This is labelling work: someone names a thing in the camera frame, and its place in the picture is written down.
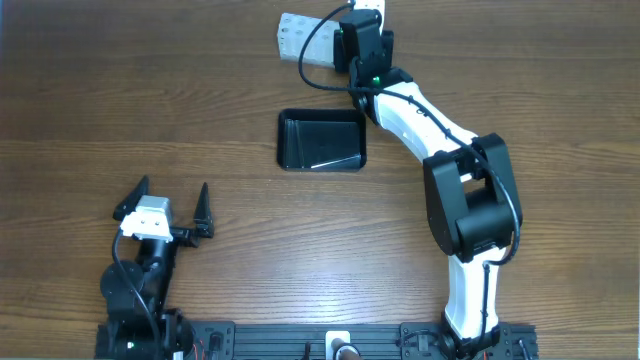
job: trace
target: wooden tabletop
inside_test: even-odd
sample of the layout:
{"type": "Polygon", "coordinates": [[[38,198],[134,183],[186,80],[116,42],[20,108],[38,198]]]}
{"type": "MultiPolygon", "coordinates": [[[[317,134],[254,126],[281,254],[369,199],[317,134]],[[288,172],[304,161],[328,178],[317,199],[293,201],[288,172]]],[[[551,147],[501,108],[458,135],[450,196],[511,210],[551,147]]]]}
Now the wooden tabletop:
{"type": "MultiPolygon", "coordinates": [[[[353,174],[275,161],[281,110],[350,107],[280,61],[280,15],[339,4],[5,0],[0,356],[93,356],[111,212],[144,174],[181,225],[209,183],[215,238],[180,252],[169,296],[191,319],[440,319],[447,258],[398,139],[369,123],[353,174]]],[[[525,221],[497,312],[537,326],[542,358],[637,356],[639,17],[624,0],[387,2],[394,64],[462,127],[509,145],[525,221]]]]}

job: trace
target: black plastic container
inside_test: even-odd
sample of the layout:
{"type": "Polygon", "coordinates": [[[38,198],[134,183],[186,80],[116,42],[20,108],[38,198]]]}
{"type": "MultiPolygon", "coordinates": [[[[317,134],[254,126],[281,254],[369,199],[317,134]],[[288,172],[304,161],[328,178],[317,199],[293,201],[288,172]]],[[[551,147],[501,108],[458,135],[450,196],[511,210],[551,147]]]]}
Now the black plastic container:
{"type": "Polygon", "coordinates": [[[358,171],[367,163],[366,118],[355,110],[285,109],[278,164],[288,171],[358,171]]]}

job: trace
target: silver metal part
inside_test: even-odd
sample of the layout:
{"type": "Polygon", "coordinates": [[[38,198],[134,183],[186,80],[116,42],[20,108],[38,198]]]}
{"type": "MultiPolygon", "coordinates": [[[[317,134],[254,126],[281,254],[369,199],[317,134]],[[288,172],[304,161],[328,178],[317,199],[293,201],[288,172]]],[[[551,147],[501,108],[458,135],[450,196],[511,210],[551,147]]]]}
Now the silver metal part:
{"type": "Polygon", "coordinates": [[[136,211],[125,216],[120,224],[124,236],[139,240],[173,240],[169,226],[173,220],[168,198],[144,195],[136,205],[136,211]]]}
{"type": "MultiPolygon", "coordinates": [[[[298,61],[302,45],[319,22],[320,19],[307,16],[282,14],[277,35],[280,59],[298,61]]],[[[333,32],[339,29],[340,25],[337,22],[327,21],[311,39],[303,62],[333,67],[333,32]]]]}
{"type": "MultiPolygon", "coordinates": [[[[327,331],[327,335],[325,336],[324,341],[325,360],[333,360],[333,353],[336,351],[336,349],[344,343],[351,342],[351,333],[349,333],[348,331],[327,331]]],[[[341,350],[346,349],[349,349],[356,354],[358,353],[358,350],[356,350],[352,346],[344,347],[341,350]]]]}

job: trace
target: wood grain surface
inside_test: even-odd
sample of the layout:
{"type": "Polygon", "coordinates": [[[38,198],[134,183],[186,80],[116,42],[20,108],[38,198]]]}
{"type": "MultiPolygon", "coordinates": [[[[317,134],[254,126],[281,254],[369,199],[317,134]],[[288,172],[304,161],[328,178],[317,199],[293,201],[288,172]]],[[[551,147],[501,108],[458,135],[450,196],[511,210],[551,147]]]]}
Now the wood grain surface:
{"type": "MultiPolygon", "coordinates": [[[[282,109],[350,104],[280,61],[280,15],[339,3],[4,1],[0,356],[93,356],[110,215],[143,174],[184,225],[210,186],[217,233],[178,255],[169,296],[189,318],[439,320],[447,259],[399,140],[370,124],[355,174],[275,162],[282,109]]],[[[461,126],[509,145],[525,222],[497,311],[538,327],[542,358],[637,356],[639,18],[625,0],[387,1],[395,64],[461,126]]]]}

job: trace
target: black mounting base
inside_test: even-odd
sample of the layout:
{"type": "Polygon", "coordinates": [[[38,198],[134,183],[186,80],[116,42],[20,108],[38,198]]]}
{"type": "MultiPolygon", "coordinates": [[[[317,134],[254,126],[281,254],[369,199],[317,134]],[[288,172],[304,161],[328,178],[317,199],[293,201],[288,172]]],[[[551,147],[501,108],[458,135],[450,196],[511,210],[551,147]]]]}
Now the black mounting base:
{"type": "MultiPolygon", "coordinates": [[[[400,325],[236,325],[233,322],[191,323],[206,359],[217,360],[301,360],[305,346],[311,345],[309,360],[325,359],[325,335],[330,330],[351,333],[351,343],[365,360],[445,360],[431,335],[407,337],[420,330],[438,333],[437,323],[402,323],[400,325]]],[[[538,359],[538,345],[533,326],[500,324],[500,342],[485,350],[486,359],[524,360],[519,341],[523,340],[531,359],[538,359]]],[[[476,358],[483,359],[483,353],[476,358]]],[[[193,351],[185,359],[195,359],[193,351]]]]}

